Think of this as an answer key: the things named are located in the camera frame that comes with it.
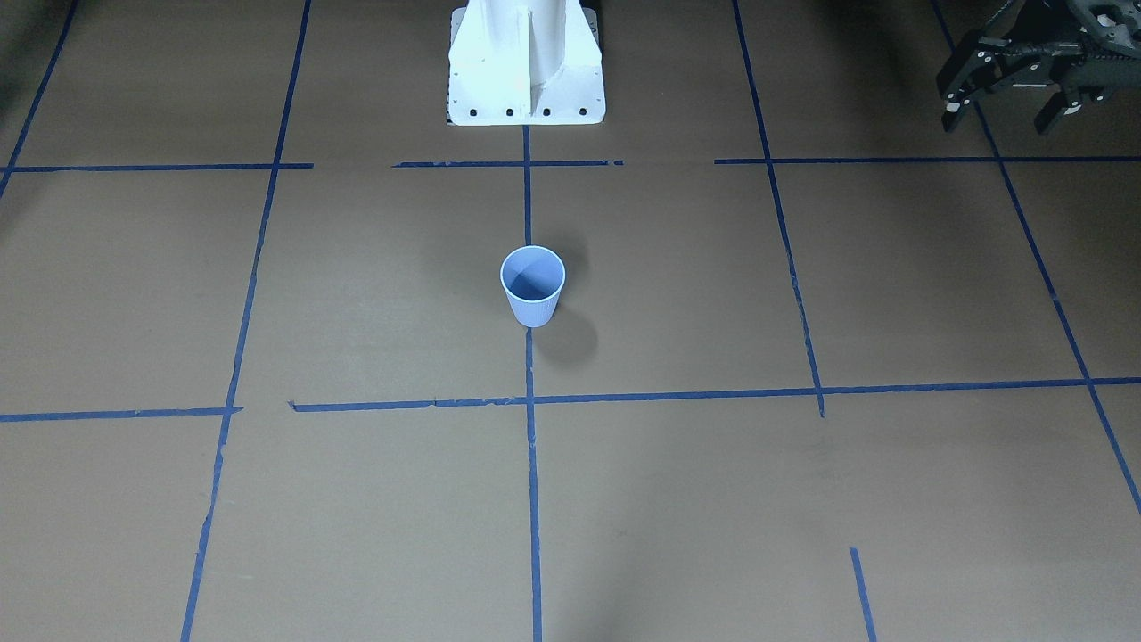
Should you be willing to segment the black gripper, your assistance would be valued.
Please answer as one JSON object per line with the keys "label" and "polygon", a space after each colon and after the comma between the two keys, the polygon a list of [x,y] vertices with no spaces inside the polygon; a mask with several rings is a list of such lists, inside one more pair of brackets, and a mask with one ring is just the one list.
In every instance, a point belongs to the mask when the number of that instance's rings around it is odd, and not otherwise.
{"label": "black gripper", "polygon": [[1136,1],[1006,1],[982,32],[1011,11],[1014,21],[1002,36],[962,36],[937,73],[945,133],[978,96],[1008,86],[1059,86],[1031,121],[1039,136],[1084,104],[1138,87]]}

